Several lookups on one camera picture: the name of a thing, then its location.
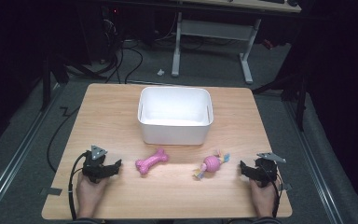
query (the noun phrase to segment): dog toy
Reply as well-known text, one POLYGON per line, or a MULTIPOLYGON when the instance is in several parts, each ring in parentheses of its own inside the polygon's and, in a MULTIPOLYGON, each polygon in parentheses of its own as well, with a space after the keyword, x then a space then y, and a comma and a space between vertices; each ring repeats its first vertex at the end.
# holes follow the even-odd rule
POLYGON ((220 164, 229 161, 229 154, 222 155, 220 151, 217 151, 217 156, 209 156, 204 159, 203 164, 196 170, 194 176, 198 179, 202 179, 205 172, 216 172, 220 168, 220 164))
POLYGON ((136 161, 135 166, 136 168, 138 168, 139 173, 141 173, 141 175, 145 175, 149 171, 149 168, 152 167, 154 164, 158 163, 159 161, 167 161, 167 160, 168 160, 168 155, 165 154, 164 149, 158 148, 157 152, 154 155, 150 156, 149 158, 145 160, 136 161))

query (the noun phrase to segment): gray carpet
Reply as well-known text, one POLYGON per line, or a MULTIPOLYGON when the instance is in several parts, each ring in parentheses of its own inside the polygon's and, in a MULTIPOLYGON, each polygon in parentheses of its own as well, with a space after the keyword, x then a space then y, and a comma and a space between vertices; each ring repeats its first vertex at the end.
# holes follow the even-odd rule
MULTIPOLYGON (((241 42, 222 45, 210 40, 209 44, 198 46, 197 43, 184 45, 182 51, 181 71, 179 77, 171 77, 172 41, 158 42, 153 48, 137 42, 126 42, 126 47, 133 47, 142 53, 141 66, 129 77, 129 83, 167 83, 190 86, 225 86, 255 89, 272 81, 284 60, 290 46, 268 50, 255 45, 249 58, 254 75, 253 85, 244 84, 238 51, 241 42), (158 76, 159 69, 165 75, 158 76)), ((125 49, 123 63, 119 68, 120 81, 140 62, 140 55, 131 49, 125 49)), ((103 65, 94 64, 91 69, 98 70, 103 65)), ((118 83, 113 76, 111 83, 118 83)), ((81 104, 86 88, 90 83, 101 82, 87 77, 71 76, 70 82, 61 87, 62 93, 46 114, 39 131, 30 145, 30 150, 21 164, 7 191, 0 200, 0 223, 65 223, 65 221, 48 221, 41 217, 46 196, 40 195, 44 187, 49 187, 54 173, 47 163, 48 144, 63 120, 64 109, 71 113, 81 104)), ((288 196, 293 207, 293 214, 283 218, 283 223, 333 223, 325 210, 320 192, 311 175, 303 150, 303 142, 288 112, 287 103, 283 103, 278 91, 268 91, 256 95, 256 103, 266 128, 272 150, 287 159, 286 164, 279 164, 282 179, 293 188, 288 196)), ((13 158, 21 141, 31 128, 42 105, 42 86, 39 84, 10 121, 10 125, 0 138, 0 176, 13 158)), ((54 167, 60 162, 76 116, 72 116, 62 126, 51 144, 49 157, 54 167)), ((312 154, 323 174, 324 181, 331 190, 334 202, 342 218, 342 223, 358 223, 358 199, 351 183, 342 171, 322 126, 307 99, 304 117, 304 134, 312 154)))

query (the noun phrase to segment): black cable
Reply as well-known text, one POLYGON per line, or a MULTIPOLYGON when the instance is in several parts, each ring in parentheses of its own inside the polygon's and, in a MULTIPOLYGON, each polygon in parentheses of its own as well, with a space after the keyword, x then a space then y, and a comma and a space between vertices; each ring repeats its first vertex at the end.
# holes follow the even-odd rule
POLYGON ((207 44, 217 45, 217 46, 228 46, 239 42, 239 40, 229 39, 229 40, 225 40, 224 43, 219 43, 218 41, 213 41, 214 39, 216 38, 206 38, 204 41, 207 44))
POLYGON ((80 159, 82 157, 86 157, 87 156, 87 152, 81 154, 77 160, 75 161, 74 167, 72 167, 72 172, 71 175, 69 177, 69 184, 68 184, 68 199, 69 199, 69 207, 71 208, 71 214, 72 214, 72 220, 76 220, 76 210, 75 210, 75 204, 74 204, 74 192, 73 192, 73 184, 72 184, 72 180, 74 178, 75 175, 75 168, 77 166, 77 163, 80 161, 80 159))
POLYGON ((172 40, 172 38, 175 37, 175 35, 166 37, 164 39, 159 39, 155 41, 155 44, 162 46, 162 47, 170 47, 176 44, 176 40, 172 40))
POLYGON ((53 143, 53 141, 54 141, 54 138, 56 137, 57 133, 60 131, 61 127, 63 126, 63 124, 64 124, 69 118, 71 118, 71 117, 75 114, 75 112, 77 112, 77 110, 78 110, 79 108, 80 108, 80 106, 79 106, 77 109, 75 109, 71 114, 66 115, 65 120, 62 121, 62 123, 61 123, 60 126, 57 128, 57 130, 55 131, 55 133, 53 134, 53 136, 50 138, 50 141, 49 141, 49 143, 48 143, 48 150, 47 150, 46 156, 47 156, 47 158, 48 158, 48 165, 50 166, 51 170, 52 170, 54 173, 57 173, 57 169, 53 167, 53 165, 51 164, 51 161, 50 161, 50 156, 49 156, 49 154, 50 154, 51 145, 52 145, 52 143, 53 143))
POLYGON ((141 56, 141 61, 138 63, 138 65, 137 65, 134 69, 132 69, 132 71, 130 71, 130 72, 126 75, 126 78, 124 79, 124 84, 127 84, 127 80, 128 80, 128 78, 129 78, 129 76, 130 76, 136 69, 138 69, 139 66, 141 66, 142 62, 144 61, 144 56, 142 56, 142 54, 141 54, 139 51, 137 51, 137 50, 135 50, 135 49, 127 49, 127 50, 132 50, 132 51, 138 53, 139 56, 141 56))
POLYGON ((279 200, 280 200, 280 199, 281 199, 281 196, 282 196, 282 191, 283 191, 283 181, 282 181, 280 175, 277 175, 277 177, 279 177, 279 180, 281 181, 281 190, 280 190, 280 194, 279 194, 279 200))
POLYGON ((198 43, 197 42, 197 39, 200 39, 200 43, 198 46, 196 46, 195 48, 186 48, 183 46, 183 44, 181 44, 181 48, 182 49, 190 49, 190 50, 194 50, 194 49, 199 49, 201 48, 203 45, 204 45, 204 42, 205 42, 205 38, 204 37, 201 37, 201 36, 188 36, 187 37, 187 40, 194 40, 193 43, 198 43))
POLYGON ((121 66, 121 64, 123 63, 123 58, 124 58, 124 54, 123 54, 123 48, 121 49, 121 59, 120 59, 120 63, 116 66, 115 71, 112 72, 112 74, 109 76, 109 78, 106 79, 105 83, 108 83, 110 78, 117 73, 117 80, 118 80, 118 84, 121 84, 121 80, 120 80, 120 75, 118 74, 118 68, 121 66))
POLYGON ((250 218, 247 218, 247 217, 244 217, 244 218, 233 218, 233 219, 230 219, 226 224, 230 224, 234 221, 248 221, 249 223, 253 223, 254 221, 251 220, 250 218))
POLYGON ((159 38, 159 39, 155 39, 155 42, 157 43, 159 40, 164 40, 164 39, 168 39, 168 38, 171 38, 173 36, 176 36, 176 35, 171 35, 172 31, 173 31, 173 28, 175 27, 175 24, 176 24, 176 19, 178 17, 178 13, 176 12, 175 13, 175 17, 173 18, 173 22, 172 22, 172 26, 171 26, 171 29, 170 31, 168 31, 168 33, 163 36, 162 38, 159 38))
POLYGON ((272 186, 275 188, 275 192, 277 194, 277 198, 275 200, 275 206, 274 206, 274 210, 272 211, 272 216, 276 217, 277 213, 278 213, 278 208, 279 208, 279 204, 280 204, 280 200, 281 200, 281 194, 278 191, 277 185, 275 184, 275 181, 273 181, 271 179, 271 177, 269 176, 269 173, 267 173, 266 169, 264 169, 263 165, 260 164, 260 167, 263 169, 263 171, 266 173, 266 175, 268 176, 269 182, 271 182, 272 186))
MULTIPOLYGON (((115 65, 116 65, 116 60, 114 60, 114 58, 112 59, 112 61, 111 61, 111 63, 109 63, 105 68, 102 68, 101 70, 99 70, 99 71, 96 71, 96 72, 93 72, 95 75, 100 75, 100 74, 103 74, 103 73, 105 73, 105 72, 108 72, 108 71, 110 71, 110 70, 112 70, 114 67, 115 67, 115 65)), ((85 76, 86 74, 84 74, 84 73, 79 73, 79 72, 76 72, 76 71, 74 71, 74 70, 72 70, 72 69, 70 69, 69 67, 66 67, 66 72, 68 72, 68 73, 70 73, 70 74, 72 74, 72 75, 74 75, 74 76, 78 76, 78 77, 81 77, 81 76, 85 76)))
POLYGON ((138 47, 139 46, 139 40, 127 40, 127 41, 124 41, 124 42, 133 42, 133 41, 135 41, 136 42, 136 44, 134 45, 134 46, 131 46, 131 47, 126 47, 126 49, 135 49, 136 47, 138 47))
POLYGON ((74 174, 76 174, 77 172, 79 172, 79 171, 81 171, 81 170, 83 170, 83 167, 82 167, 82 168, 78 168, 78 169, 74 172, 74 174))
POLYGON ((89 70, 85 66, 78 64, 76 62, 73 62, 71 59, 66 58, 65 56, 63 56, 61 54, 55 54, 55 58, 62 64, 72 65, 76 70, 82 72, 84 75, 87 75, 89 77, 96 78, 96 79, 104 79, 104 77, 101 77, 101 76, 95 74, 93 71, 89 70))

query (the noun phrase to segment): dark background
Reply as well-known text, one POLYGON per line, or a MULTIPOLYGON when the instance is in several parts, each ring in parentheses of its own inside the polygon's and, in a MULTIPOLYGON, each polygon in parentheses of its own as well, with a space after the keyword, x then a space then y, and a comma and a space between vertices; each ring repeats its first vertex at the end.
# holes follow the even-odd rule
MULTIPOLYGON (((331 21, 309 23, 299 30, 293 21, 266 20, 256 42, 268 39, 276 45, 294 44, 277 79, 301 75, 307 53, 318 48, 307 71, 307 90, 330 144, 358 193, 358 1, 300 4, 303 14, 327 15, 331 21)), ((129 35, 148 44, 153 43, 155 29, 164 33, 171 25, 159 22, 166 17, 171 21, 171 12, 137 9, 122 13, 131 30, 129 35)), ((41 78, 43 60, 51 52, 78 63, 106 58, 99 19, 97 7, 85 11, 84 6, 0 1, 0 134, 41 78)), ((293 86, 298 82, 282 85, 282 89, 293 86)))

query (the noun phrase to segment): wooden table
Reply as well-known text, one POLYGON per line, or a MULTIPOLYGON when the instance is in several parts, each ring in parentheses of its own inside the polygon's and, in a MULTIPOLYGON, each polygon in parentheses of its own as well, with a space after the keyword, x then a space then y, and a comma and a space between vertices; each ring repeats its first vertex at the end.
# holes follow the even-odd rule
MULTIPOLYGON (((97 218, 255 217, 248 178, 241 175, 239 164, 244 161, 254 166, 256 153, 270 152, 271 148, 252 92, 245 88, 202 87, 211 94, 214 115, 205 143, 163 146, 170 160, 140 175, 135 161, 148 158, 160 147, 148 145, 142 138, 137 109, 143 88, 89 86, 51 185, 63 189, 62 194, 47 197, 43 218, 71 219, 66 192, 69 175, 76 158, 91 145, 108 151, 105 165, 123 161, 119 174, 110 178, 97 218), (230 161, 216 173, 196 179, 194 170, 218 149, 230 153, 230 161)), ((278 217, 291 214, 284 192, 278 217)))

